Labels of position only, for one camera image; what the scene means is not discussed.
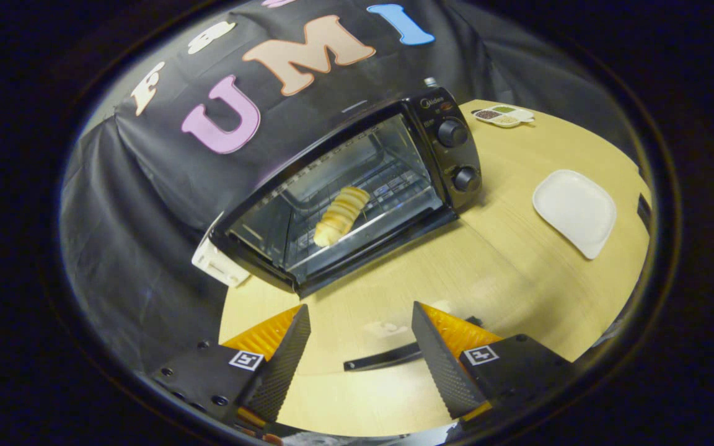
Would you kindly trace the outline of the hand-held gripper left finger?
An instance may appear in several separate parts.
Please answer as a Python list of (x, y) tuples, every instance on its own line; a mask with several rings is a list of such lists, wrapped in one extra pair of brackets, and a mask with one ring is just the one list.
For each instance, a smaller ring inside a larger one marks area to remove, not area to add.
[(197, 342), (151, 379), (222, 424), (266, 428), (280, 414), (310, 333), (309, 309), (297, 305), (222, 344)]

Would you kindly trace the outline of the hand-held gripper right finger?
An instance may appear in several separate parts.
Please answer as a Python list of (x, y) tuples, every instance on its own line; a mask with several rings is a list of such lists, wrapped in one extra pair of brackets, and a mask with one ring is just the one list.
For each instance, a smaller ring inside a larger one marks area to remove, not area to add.
[(421, 302), (413, 333), (440, 398), (464, 423), (507, 417), (573, 379), (573, 364), (533, 337), (501, 337)]

